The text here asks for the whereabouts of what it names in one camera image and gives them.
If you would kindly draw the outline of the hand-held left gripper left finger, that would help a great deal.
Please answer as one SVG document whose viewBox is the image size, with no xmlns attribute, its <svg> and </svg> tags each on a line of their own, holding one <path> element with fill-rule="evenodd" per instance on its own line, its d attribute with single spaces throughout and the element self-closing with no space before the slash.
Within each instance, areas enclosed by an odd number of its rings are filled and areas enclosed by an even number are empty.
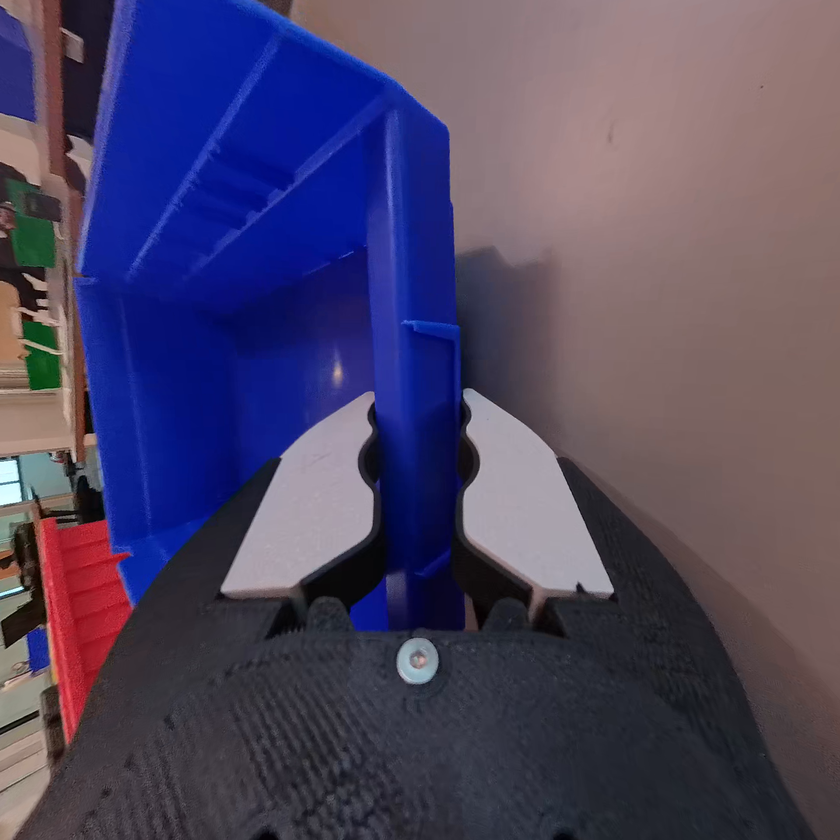
<svg viewBox="0 0 840 840">
<path fill-rule="evenodd" d="M 365 392 L 280 457 L 222 583 L 232 600 L 320 597 L 351 608 L 382 581 L 375 394 Z"/>
</svg>

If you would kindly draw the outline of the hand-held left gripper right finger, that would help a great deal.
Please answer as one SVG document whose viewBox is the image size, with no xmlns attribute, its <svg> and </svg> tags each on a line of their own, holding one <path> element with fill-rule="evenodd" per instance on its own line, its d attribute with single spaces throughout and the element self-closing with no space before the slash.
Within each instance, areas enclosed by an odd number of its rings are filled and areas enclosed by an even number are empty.
<svg viewBox="0 0 840 840">
<path fill-rule="evenodd" d="M 558 456 L 476 390 L 463 391 L 453 575 L 479 608 L 614 595 Z"/>
</svg>

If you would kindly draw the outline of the red plastic bin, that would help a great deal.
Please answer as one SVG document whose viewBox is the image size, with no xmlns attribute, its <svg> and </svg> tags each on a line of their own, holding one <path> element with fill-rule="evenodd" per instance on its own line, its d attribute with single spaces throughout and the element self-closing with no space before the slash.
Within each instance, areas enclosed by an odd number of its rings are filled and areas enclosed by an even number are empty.
<svg viewBox="0 0 840 840">
<path fill-rule="evenodd" d="M 76 734 L 99 671 L 132 606 L 119 574 L 127 555 L 111 551 L 105 521 L 36 526 L 49 653 L 66 743 Z"/>
</svg>

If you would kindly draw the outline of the green plastic bin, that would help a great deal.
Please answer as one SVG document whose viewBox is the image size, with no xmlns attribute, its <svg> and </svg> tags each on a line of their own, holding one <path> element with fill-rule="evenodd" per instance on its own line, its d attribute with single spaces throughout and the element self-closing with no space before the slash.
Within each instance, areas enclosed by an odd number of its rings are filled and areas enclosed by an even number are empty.
<svg viewBox="0 0 840 840">
<path fill-rule="evenodd" d="M 56 328 L 38 321 L 22 321 L 22 345 L 32 392 L 55 391 L 62 385 L 62 352 Z"/>
</svg>

